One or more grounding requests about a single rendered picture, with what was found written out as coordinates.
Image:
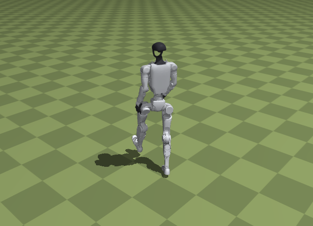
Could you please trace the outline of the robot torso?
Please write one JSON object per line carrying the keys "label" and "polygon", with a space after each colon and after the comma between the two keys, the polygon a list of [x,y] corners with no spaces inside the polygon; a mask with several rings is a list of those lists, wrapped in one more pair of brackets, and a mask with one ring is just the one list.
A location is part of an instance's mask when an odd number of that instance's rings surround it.
{"label": "robot torso", "polygon": [[[156,62],[156,60],[155,60]],[[165,109],[165,100],[162,93],[167,92],[170,85],[171,65],[167,61],[164,65],[154,64],[152,61],[150,72],[148,73],[148,85],[154,96],[151,98],[152,103],[151,111],[159,112]]]}

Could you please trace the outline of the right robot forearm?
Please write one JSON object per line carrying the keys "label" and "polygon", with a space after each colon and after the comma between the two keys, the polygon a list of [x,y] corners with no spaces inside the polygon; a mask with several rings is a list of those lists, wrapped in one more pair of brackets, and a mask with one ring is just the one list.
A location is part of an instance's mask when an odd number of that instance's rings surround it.
{"label": "right robot forearm", "polygon": [[[174,86],[174,87],[175,87],[175,86]],[[170,87],[170,86],[169,86],[167,92],[162,93],[162,95],[166,96],[171,90],[174,89],[174,87]]]}

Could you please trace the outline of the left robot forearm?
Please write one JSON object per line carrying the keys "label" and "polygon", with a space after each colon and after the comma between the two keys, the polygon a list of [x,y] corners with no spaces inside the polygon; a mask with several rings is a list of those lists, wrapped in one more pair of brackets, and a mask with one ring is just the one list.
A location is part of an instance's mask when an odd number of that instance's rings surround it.
{"label": "left robot forearm", "polygon": [[140,89],[139,89],[139,95],[138,95],[138,98],[137,98],[137,101],[136,101],[136,105],[139,107],[139,104],[141,104],[143,102],[143,99],[145,97],[146,93],[143,92],[143,87],[140,86]]}

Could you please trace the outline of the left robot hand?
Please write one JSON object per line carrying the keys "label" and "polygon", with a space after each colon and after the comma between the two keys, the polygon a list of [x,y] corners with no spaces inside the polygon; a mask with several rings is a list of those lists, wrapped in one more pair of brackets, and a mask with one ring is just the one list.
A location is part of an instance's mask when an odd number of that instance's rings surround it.
{"label": "left robot hand", "polygon": [[142,103],[141,103],[141,104],[139,104],[139,107],[138,107],[137,105],[135,106],[136,111],[137,111],[138,113],[140,113],[140,114],[141,114],[141,110],[140,110],[141,105],[142,105]]}

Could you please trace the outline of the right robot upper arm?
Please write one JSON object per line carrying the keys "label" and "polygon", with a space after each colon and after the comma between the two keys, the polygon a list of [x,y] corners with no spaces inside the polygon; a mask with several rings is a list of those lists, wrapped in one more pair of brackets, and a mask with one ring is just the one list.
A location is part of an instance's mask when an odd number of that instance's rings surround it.
{"label": "right robot upper arm", "polygon": [[174,87],[176,86],[177,84],[177,69],[178,69],[178,66],[173,63],[173,62],[169,62],[170,65],[171,65],[171,80],[170,80],[170,87]]}

